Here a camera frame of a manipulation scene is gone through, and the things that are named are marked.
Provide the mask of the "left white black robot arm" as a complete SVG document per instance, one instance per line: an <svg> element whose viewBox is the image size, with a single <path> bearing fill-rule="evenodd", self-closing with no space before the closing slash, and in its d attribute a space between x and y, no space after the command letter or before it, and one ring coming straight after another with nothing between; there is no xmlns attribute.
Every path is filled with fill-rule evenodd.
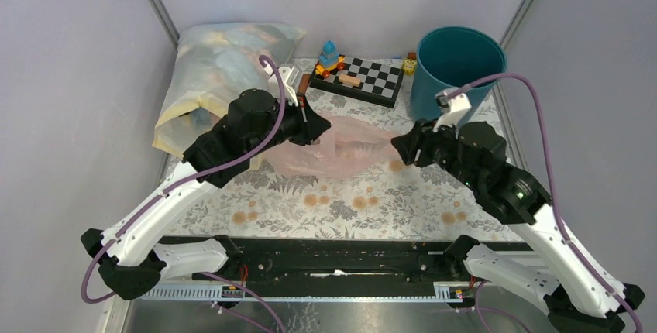
<svg viewBox="0 0 657 333"><path fill-rule="evenodd" d="M177 276L215 273L232 279L241 261L226 237L177 244L161 239L199 201L247 171L255 155L284 142L310 145L330 127L304 94L288 103L265 90L244 91L139 208L111 228L90 228L81 236L93 259L90 269L124 300L141 297L160 281Z"/></svg>

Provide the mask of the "pink trash bag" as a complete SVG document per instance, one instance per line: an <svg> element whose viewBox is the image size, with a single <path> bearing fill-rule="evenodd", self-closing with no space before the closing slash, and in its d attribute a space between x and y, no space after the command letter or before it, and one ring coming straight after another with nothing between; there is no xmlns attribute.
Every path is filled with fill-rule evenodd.
<svg viewBox="0 0 657 333"><path fill-rule="evenodd" d="M399 157L390 143L392 132L348 116L324 114L331 128L317 142L298 146L285 142L263 154L274 170L284 176L315 176L344 179L376 163Z"/></svg>

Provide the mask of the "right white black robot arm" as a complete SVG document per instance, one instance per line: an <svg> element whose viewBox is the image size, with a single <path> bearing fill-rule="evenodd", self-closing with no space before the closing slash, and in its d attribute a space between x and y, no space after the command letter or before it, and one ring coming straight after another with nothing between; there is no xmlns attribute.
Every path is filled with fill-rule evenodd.
<svg viewBox="0 0 657 333"><path fill-rule="evenodd" d="M462 235L448 248L448 276L464 280L471 274L503 287L537 307L560 332L624 330L622 314L639 307L644 292L613 278L590 254L573 251L576 237L558 226L548 192L529 172L509 164L505 139L492 126L421 120L391 143L407 165L436 164L463 183L486 213L546 265L544 272L533 270Z"/></svg>

